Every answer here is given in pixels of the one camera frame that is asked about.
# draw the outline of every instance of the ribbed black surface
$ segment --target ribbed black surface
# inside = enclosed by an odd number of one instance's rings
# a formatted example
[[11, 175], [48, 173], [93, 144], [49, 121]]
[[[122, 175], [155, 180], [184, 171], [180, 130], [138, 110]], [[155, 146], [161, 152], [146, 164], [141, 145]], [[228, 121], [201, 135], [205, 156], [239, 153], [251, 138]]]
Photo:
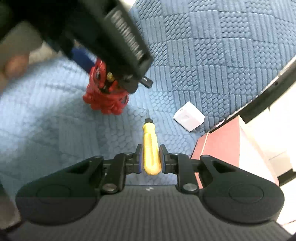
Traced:
[[10, 235], [15, 241], [284, 241], [290, 236], [275, 222], [252, 227], [225, 223], [196, 196], [181, 194], [174, 186], [126, 186], [120, 194], [104, 196], [93, 212], [75, 223], [26, 223]]

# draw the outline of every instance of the small white cardboard box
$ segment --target small white cardboard box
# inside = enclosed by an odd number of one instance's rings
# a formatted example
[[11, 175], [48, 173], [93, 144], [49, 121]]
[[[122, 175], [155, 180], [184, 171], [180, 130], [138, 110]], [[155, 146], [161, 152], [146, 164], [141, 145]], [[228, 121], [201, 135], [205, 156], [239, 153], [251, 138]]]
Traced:
[[205, 116], [191, 102], [183, 105], [173, 118], [188, 131], [192, 131], [205, 121]]

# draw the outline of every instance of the yellow handle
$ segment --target yellow handle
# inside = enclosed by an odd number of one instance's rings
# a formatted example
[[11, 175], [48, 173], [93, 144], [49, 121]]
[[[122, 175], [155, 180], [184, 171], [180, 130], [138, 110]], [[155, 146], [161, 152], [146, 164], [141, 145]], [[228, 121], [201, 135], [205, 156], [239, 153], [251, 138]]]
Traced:
[[143, 130], [144, 130], [144, 138], [143, 138], [144, 169], [148, 175], [157, 175], [161, 171], [161, 164], [159, 159], [157, 137], [155, 134], [155, 125], [153, 123], [148, 122], [143, 125]]

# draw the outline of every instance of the quilted fabric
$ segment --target quilted fabric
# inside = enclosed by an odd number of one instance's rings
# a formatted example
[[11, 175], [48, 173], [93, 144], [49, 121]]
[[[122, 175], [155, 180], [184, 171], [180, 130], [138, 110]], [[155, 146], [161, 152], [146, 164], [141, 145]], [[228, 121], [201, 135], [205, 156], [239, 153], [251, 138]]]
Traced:
[[[31, 66], [0, 101], [0, 178], [11, 195], [77, 161], [134, 151], [150, 110], [159, 144], [191, 154], [196, 140], [254, 99], [296, 51], [295, 0], [138, 0], [131, 16], [155, 60], [121, 116], [82, 101], [88, 76], [66, 58]], [[173, 120], [187, 101], [205, 122]], [[175, 175], [129, 175], [128, 184], [174, 184]]]

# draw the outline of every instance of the metal bolt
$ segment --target metal bolt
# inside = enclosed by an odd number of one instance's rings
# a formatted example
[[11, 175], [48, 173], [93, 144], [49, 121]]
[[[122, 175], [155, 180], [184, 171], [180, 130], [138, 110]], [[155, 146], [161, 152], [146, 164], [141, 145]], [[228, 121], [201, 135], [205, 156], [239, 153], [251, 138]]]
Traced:
[[113, 183], [106, 183], [103, 185], [103, 190], [106, 192], [113, 192], [115, 191], [117, 186]]
[[193, 183], [186, 183], [186, 184], [184, 184], [183, 188], [186, 191], [193, 192], [197, 189], [197, 185], [195, 185]]

